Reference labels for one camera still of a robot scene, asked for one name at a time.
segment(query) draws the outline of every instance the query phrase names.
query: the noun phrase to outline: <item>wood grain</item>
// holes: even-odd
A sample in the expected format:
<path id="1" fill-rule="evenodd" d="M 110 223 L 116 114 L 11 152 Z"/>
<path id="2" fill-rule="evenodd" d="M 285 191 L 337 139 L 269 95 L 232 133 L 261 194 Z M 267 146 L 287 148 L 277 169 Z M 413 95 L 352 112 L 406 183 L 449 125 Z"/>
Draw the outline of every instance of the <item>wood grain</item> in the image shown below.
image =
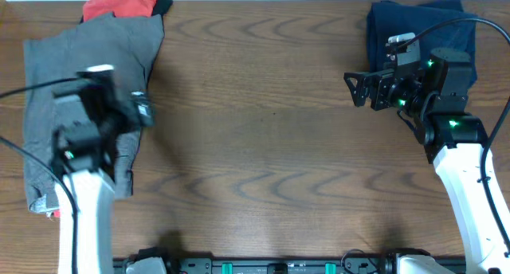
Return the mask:
<path id="1" fill-rule="evenodd" d="M 113 252 L 338 256 L 419 247 L 461 255 L 439 178 L 394 110 L 352 107 L 341 78 L 367 68 L 369 1 L 176 2 L 150 82 L 135 196 L 116 202 Z M 465 8 L 510 28 L 506 1 Z M 80 2 L 12 3 L 0 15 L 0 92 L 24 85 L 22 40 L 53 36 Z M 510 94 L 508 47 L 477 28 L 469 110 L 488 130 Z M 23 96 L 0 103 L 0 133 L 22 143 Z M 493 147 L 510 191 L 510 132 Z M 53 273 L 58 224 L 30 214 L 22 160 L 0 147 L 0 273 Z"/>

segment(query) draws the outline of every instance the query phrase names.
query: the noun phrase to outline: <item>folded cloth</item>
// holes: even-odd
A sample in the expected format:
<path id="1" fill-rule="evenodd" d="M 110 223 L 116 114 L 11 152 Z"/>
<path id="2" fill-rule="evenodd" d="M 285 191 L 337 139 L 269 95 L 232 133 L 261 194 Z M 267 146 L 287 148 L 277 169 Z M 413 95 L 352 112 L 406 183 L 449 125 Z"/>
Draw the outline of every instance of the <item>folded cloth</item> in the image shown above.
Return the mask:
<path id="1" fill-rule="evenodd" d="M 83 5 L 84 22 L 113 12 L 118 18 L 150 17 L 156 0 L 89 0 Z"/>
<path id="2" fill-rule="evenodd" d="M 129 92 L 145 90 L 163 37 L 160 15 L 114 18 L 113 14 L 105 14 L 55 37 L 25 41 L 26 85 L 73 77 L 87 67 L 110 64 L 115 67 L 116 78 L 123 88 Z M 57 114 L 53 106 L 51 87 L 27 93 L 23 122 L 25 149 L 49 163 L 52 131 L 61 125 L 65 116 Z M 131 166 L 139 139 L 140 133 L 136 131 L 121 135 L 117 140 L 116 198 L 132 195 Z M 30 160 L 25 160 L 24 171 L 29 210 L 44 213 L 58 209 L 52 179 Z"/>
<path id="3" fill-rule="evenodd" d="M 459 0 L 441 0 L 420 6 L 404 6 L 395 2 L 376 2 L 367 15 L 367 53 L 371 72 L 383 69 L 387 61 L 385 44 L 388 37 L 413 32 L 415 34 L 454 18 L 474 18 L 465 13 Z M 430 58 L 430 51 L 448 47 L 465 51 L 471 56 L 473 74 L 471 85 L 477 80 L 475 69 L 475 24 L 460 22 L 429 33 L 420 39 L 422 67 Z"/>

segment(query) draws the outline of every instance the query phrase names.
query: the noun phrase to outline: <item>green tape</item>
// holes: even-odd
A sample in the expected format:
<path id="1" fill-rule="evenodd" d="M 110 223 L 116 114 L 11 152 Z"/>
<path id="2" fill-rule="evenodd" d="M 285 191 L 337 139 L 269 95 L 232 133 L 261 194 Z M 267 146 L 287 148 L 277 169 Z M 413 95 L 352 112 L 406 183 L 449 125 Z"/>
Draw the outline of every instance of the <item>green tape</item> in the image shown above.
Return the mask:
<path id="1" fill-rule="evenodd" d="M 336 274 L 336 264 L 326 263 L 326 274 Z"/>
<path id="2" fill-rule="evenodd" d="M 232 263 L 222 264 L 222 274 L 232 274 Z"/>

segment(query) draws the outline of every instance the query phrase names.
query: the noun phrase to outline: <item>wooden table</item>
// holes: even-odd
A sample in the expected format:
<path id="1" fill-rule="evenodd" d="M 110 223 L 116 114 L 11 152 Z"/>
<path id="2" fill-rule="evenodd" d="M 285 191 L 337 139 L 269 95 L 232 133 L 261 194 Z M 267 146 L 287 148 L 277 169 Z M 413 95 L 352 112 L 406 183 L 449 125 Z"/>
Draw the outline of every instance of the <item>wooden table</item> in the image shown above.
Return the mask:
<path id="1" fill-rule="evenodd" d="M 74 27 L 81 2 L 13 3 L 0 18 L 0 91 L 24 85 L 22 41 Z M 464 2 L 510 29 L 510 2 Z M 135 196 L 115 203 L 113 253 L 339 256 L 424 248 L 462 255 L 445 189 L 395 110 L 354 108 L 369 1 L 176 2 L 150 83 Z M 490 131 L 510 94 L 509 48 L 477 28 L 469 111 Z M 24 98 L 0 104 L 22 143 Z M 510 200 L 510 131 L 494 147 Z M 0 147 L 0 273 L 53 273 L 58 223 L 28 212 L 22 160 Z"/>

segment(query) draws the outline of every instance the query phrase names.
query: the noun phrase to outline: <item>green light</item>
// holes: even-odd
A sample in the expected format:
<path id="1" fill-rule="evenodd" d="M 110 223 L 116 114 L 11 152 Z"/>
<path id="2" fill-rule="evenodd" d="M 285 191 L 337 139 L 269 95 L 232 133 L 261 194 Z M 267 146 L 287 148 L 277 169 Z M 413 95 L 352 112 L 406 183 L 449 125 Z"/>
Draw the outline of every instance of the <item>green light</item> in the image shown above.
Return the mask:
<path id="1" fill-rule="evenodd" d="M 458 122 L 456 122 L 456 121 L 454 121 L 454 120 L 450 120 L 450 121 L 449 121 L 449 125 L 450 125 L 451 127 L 455 127 L 455 126 L 457 126 L 458 124 L 459 124 L 459 123 L 458 123 Z"/>

